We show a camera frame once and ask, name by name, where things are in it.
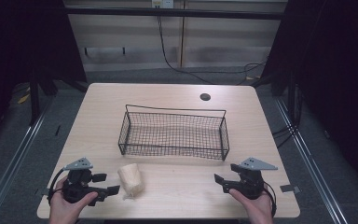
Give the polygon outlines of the person's right hand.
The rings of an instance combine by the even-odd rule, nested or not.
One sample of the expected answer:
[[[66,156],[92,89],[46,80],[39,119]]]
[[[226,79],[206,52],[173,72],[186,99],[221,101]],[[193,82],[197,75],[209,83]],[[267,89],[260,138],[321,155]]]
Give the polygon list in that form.
[[[266,192],[250,200],[239,191],[231,189],[229,194],[245,209],[251,224],[273,224],[272,202]]]

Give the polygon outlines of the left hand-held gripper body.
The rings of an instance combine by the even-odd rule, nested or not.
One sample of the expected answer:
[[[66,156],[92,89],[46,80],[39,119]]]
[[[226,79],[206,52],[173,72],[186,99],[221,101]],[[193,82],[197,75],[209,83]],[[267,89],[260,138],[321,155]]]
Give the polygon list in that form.
[[[69,172],[62,187],[63,198],[67,202],[77,203],[88,193],[97,192],[98,196],[89,203],[89,206],[94,206],[97,202],[103,202],[108,196],[107,189],[89,186],[93,176],[92,167],[87,158],[80,158],[64,167],[64,170]]]

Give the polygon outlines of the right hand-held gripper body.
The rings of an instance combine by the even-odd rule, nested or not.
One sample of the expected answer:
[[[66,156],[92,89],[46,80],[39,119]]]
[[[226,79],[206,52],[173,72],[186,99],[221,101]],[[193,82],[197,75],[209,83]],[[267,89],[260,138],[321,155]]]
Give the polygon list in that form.
[[[277,170],[278,167],[261,161],[256,158],[248,158],[238,164],[241,172],[237,173],[240,177],[239,181],[226,180],[227,187],[223,187],[224,193],[229,193],[231,189],[239,191],[242,195],[250,200],[257,199],[263,192],[266,192],[271,200],[275,200],[275,192],[269,192],[266,188],[267,183],[264,181],[262,170]]]

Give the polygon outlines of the black metal stand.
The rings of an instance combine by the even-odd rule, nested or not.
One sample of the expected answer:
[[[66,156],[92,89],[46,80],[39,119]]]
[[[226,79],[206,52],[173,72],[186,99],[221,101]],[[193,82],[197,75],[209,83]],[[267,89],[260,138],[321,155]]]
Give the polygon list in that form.
[[[37,73],[35,70],[33,70],[30,75],[30,96],[31,96],[30,125],[33,126],[40,115],[39,88],[38,88]]]

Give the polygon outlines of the black horizontal metal bar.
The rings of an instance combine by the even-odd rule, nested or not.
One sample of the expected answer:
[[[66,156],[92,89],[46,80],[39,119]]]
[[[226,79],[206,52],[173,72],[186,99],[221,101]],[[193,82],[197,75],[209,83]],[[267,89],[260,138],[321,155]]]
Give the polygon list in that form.
[[[66,7],[67,14],[82,15],[122,15],[122,16],[160,16],[160,17],[191,17],[191,18],[222,18],[275,20],[284,18],[283,13],[252,12],[252,11],[222,11],[201,9],[172,9],[172,8],[127,8],[127,7]]]

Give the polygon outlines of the person's left hand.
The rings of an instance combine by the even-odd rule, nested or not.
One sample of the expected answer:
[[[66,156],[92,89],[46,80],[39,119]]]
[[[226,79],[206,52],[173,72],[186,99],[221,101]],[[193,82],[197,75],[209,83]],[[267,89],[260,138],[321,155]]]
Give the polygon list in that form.
[[[62,178],[55,188],[50,201],[48,224],[76,224],[81,211],[97,196],[97,192],[90,192],[77,203],[68,203],[63,198],[62,187],[67,177]]]

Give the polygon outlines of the black curtain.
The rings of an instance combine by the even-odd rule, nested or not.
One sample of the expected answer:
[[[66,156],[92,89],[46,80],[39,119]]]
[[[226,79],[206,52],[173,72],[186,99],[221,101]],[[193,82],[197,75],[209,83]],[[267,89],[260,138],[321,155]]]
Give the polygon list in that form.
[[[47,94],[53,81],[87,80],[63,0],[0,0],[0,119],[14,87],[35,80]]]
[[[288,0],[262,76],[293,80],[358,172],[358,0]]]

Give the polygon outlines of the metal floor rail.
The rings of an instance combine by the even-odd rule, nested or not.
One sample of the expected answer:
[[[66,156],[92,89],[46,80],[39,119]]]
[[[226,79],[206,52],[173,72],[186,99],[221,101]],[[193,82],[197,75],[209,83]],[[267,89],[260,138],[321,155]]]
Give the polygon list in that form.
[[[327,185],[319,166],[317,165],[313,155],[311,154],[308,145],[306,144],[301,132],[295,127],[293,122],[289,119],[288,108],[283,99],[276,98],[275,103],[281,113],[285,126],[288,128],[291,137],[296,145],[296,148],[305,163],[311,179],[318,190],[324,205],[335,224],[349,224],[346,219],[341,206],[339,205],[336,196]]]
[[[0,161],[0,165],[5,168],[5,171],[0,176],[0,206],[6,198],[12,182],[20,170],[21,164],[43,124],[45,115],[48,112],[53,99],[53,96],[47,97],[43,108],[37,112],[35,118],[32,118],[33,121],[27,126],[26,133],[22,137],[21,142],[16,146],[16,151],[10,161],[7,163]]]

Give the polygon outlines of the white wall power outlet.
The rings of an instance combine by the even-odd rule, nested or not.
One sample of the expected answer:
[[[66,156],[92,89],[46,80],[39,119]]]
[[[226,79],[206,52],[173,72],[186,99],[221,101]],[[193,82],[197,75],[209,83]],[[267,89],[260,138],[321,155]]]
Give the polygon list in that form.
[[[174,8],[173,0],[152,0],[152,8]]]

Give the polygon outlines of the grey tape piece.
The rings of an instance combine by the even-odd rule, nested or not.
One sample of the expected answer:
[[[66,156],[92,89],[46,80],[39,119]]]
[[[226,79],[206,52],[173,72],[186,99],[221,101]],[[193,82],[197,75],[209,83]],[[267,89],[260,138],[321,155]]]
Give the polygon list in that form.
[[[293,185],[283,185],[280,186],[280,189],[282,192],[293,192],[294,194],[297,194],[301,191],[299,186],[293,186]]]

